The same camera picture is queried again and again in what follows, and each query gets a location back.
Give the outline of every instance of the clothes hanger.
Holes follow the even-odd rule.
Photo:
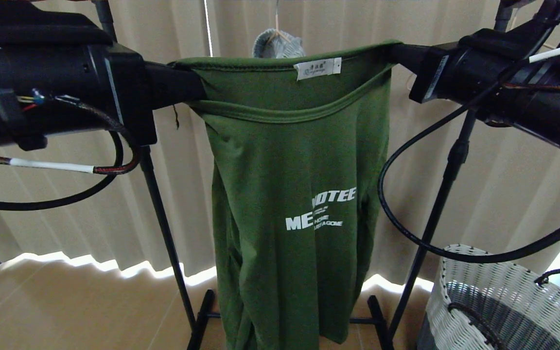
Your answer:
[[[269,42],[271,42],[271,40],[277,36],[282,37],[285,41],[290,41],[289,38],[286,37],[286,35],[284,35],[281,31],[280,31],[280,24],[278,22],[278,6],[280,4],[280,0],[276,0],[276,32],[273,33],[273,35],[271,35],[271,37],[269,37],[269,39],[267,39],[267,44],[269,44]]]

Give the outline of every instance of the beige curtain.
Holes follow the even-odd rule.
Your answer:
[[[202,0],[112,0],[120,42],[147,60],[213,55],[247,57],[256,36],[274,26],[274,0],[209,0],[209,33]],[[531,18],[540,2],[520,10],[517,24]],[[89,3],[40,3],[61,11],[80,11],[96,19]],[[324,53],[398,38],[432,45],[457,40],[491,27],[497,0],[282,0],[280,27],[304,39],[308,54]],[[560,28],[549,44],[560,41]],[[456,104],[419,105],[407,96],[409,71],[393,71],[391,144],[394,151]],[[171,109],[156,112],[160,142],[153,146],[160,189],[186,273],[213,265],[210,226],[212,155],[204,124],[184,106],[176,130]],[[446,157],[462,118],[409,149],[387,178],[386,194],[395,213],[412,231],[424,228],[441,181]],[[37,159],[109,163],[109,139],[102,133],[50,140],[44,151],[0,154]],[[0,199],[38,200],[72,193],[94,177],[0,168]],[[472,244],[504,252],[535,241],[560,226],[560,150],[515,129],[476,126],[471,153],[442,215],[434,243]],[[96,197],[62,209],[34,213],[0,212],[0,257],[20,252],[63,250],[75,257],[91,253],[98,261],[116,259],[120,268],[149,260],[156,270],[169,266],[142,174],[120,177]],[[415,252],[382,214],[372,273],[402,283]],[[554,246],[522,262],[543,271],[560,250]],[[424,276],[432,276],[430,257]]]

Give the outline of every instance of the laundry basket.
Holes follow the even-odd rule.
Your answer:
[[[446,250],[487,252],[466,245]],[[442,259],[418,350],[560,350],[560,288],[510,262]]]

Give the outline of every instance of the beige floor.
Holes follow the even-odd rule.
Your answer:
[[[189,288],[195,310],[209,280]],[[398,295],[379,287],[363,293],[355,316],[369,316],[366,299],[375,294],[386,317]],[[414,290],[395,339],[397,350],[414,348],[428,293]],[[20,261],[0,266],[0,350],[184,350],[189,341],[173,277],[155,279],[143,270],[124,279],[117,270],[102,272],[91,264]],[[350,325],[347,341],[322,339],[321,350],[378,350],[373,326]],[[224,349],[221,321],[212,319],[203,350]]]

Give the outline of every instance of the green shirt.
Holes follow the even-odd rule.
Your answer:
[[[379,213],[390,44],[177,62],[200,75],[208,98],[188,104],[204,118],[215,156],[213,230],[229,350],[317,350],[319,335],[347,338]]]

